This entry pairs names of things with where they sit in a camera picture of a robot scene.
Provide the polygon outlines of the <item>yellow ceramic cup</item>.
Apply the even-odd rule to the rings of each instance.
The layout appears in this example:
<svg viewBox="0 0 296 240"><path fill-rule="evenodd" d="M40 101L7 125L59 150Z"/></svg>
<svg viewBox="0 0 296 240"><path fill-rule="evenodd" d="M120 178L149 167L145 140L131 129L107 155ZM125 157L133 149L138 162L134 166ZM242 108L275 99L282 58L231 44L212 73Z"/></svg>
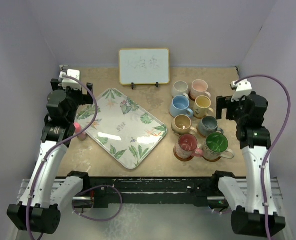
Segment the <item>yellow ceramic cup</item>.
<svg viewBox="0 0 296 240"><path fill-rule="evenodd" d="M206 116L214 116L215 112L210 106L211 106L211 100L209 97L198 96L195 99L195 102L192 108L193 116L196 117L197 119L202 119L203 117L206 117Z"/></svg>

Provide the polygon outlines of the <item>grey blue ceramic cup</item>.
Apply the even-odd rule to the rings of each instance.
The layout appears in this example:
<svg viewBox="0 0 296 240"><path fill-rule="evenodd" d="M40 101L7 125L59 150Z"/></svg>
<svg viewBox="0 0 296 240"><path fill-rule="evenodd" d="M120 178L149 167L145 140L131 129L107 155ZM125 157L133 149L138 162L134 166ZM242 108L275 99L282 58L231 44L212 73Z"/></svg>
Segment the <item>grey blue ceramic cup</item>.
<svg viewBox="0 0 296 240"><path fill-rule="evenodd" d="M198 123L196 129L203 138L206 138L211 133L216 132L224 134L223 129L218 127L217 120L212 116L205 116L204 118L202 118Z"/></svg>

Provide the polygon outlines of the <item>pink ceramic cup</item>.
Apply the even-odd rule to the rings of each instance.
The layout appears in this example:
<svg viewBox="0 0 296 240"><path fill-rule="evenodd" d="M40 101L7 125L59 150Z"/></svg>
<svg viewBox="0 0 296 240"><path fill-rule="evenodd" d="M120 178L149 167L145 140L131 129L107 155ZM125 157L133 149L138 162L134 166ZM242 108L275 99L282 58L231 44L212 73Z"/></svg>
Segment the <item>pink ceramic cup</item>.
<svg viewBox="0 0 296 240"><path fill-rule="evenodd" d="M195 99L201 95L211 98L211 94L208 92L207 82L201 79L196 79L192 82L190 87L190 93L191 96Z"/></svg>

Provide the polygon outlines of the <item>light blue ceramic cup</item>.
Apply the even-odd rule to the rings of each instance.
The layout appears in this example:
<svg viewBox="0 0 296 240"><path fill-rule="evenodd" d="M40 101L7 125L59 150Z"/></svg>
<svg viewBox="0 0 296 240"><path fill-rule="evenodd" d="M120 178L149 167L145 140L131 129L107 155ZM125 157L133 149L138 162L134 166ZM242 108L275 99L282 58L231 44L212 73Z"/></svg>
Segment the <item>light blue ceramic cup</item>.
<svg viewBox="0 0 296 240"><path fill-rule="evenodd" d="M189 108L190 102L187 95L177 95L172 99L169 107L170 115L175 118L178 115L193 117L193 111Z"/></svg>

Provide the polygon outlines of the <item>green ceramic cup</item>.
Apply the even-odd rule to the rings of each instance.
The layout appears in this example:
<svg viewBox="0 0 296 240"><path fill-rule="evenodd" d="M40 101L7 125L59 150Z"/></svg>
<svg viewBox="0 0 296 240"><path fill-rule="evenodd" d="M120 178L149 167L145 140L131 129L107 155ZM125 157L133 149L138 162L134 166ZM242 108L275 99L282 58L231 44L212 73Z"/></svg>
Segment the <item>green ceramic cup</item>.
<svg viewBox="0 0 296 240"><path fill-rule="evenodd" d="M221 158L233 159L235 153L228 148L228 140L225 135L214 132L208 135L202 145L202 151L209 153L221 153Z"/></svg>

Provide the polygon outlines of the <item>white ceramic cup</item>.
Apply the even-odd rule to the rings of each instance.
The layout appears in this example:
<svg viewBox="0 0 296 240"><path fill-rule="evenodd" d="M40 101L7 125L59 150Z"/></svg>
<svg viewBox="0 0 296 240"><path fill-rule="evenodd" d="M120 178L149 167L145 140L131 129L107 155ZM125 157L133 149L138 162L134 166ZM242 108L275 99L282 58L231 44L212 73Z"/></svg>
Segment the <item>white ceramic cup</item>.
<svg viewBox="0 0 296 240"><path fill-rule="evenodd" d="M171 96L187 96L189 93L188 84L184 81L177 81L173 84L171 89Z"/></svg>

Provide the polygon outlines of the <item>tan ceramic cup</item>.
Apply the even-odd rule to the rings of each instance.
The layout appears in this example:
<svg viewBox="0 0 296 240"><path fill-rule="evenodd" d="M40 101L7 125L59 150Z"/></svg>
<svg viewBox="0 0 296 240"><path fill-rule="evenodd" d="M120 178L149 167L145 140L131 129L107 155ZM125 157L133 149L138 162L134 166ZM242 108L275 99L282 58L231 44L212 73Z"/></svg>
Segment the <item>tan ceramic cup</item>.
<svg viewBox="0 0 296 240"><path fill-rule="evenodd" d="M191 134L196 135L197 129L192 126L191 119L183 114L176 116L171 123L172 131L178 135Z"/></svg>

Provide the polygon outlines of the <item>red ceramic cup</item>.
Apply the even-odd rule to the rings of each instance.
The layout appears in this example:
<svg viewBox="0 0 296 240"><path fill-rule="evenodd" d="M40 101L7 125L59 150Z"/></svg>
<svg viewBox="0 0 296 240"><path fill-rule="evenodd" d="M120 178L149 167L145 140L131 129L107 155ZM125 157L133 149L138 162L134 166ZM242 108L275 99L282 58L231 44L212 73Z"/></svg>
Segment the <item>red ceramic cup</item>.
<svg viewBox="0 0 296 240"><path fill-rule="evenodd" d="M184 134L179 137L178 142L173 148L175 157L182 161L187 162L194 157L201 158L203 151L198 147L197 138L191 134Z"/></svg>

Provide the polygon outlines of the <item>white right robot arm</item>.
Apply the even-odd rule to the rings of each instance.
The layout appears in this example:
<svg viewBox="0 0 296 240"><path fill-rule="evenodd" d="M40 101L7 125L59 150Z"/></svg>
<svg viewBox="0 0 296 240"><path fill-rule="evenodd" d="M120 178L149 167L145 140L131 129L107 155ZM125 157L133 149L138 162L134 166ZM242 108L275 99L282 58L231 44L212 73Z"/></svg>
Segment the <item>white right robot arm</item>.
<svg viewBox="0 0 296 240"><path fill-rule="evenodd" d="M226 173L210 183L216 196L224 195L231 208L231 227L236 235L271 239L286 226L275 206L269 170L270 132L262 124L268 107L267 100L251 92L233 100L231 96L216 98L216 119L236 122L236 137L247 168L246 192L237 180Z"/></svg>

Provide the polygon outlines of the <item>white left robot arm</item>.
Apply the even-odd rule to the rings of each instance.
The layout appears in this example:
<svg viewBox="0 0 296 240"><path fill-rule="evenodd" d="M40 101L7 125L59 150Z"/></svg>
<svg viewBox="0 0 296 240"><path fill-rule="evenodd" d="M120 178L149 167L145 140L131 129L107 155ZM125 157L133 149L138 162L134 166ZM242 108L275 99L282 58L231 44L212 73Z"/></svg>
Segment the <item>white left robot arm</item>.
<svg viewBox="0 0 296 240"><path fill-rule="evenodd" d="M52 79L52 92L47 96L47 111L41 134L41 144L31 179L17 204L10 204L7 216L20 231L53 234L61 212L74 195L90 192L90 179L85 172L71 172L53 189L58 168L71 139L79 106L95 105L93 85L78 81L66 83Z"/></svg>

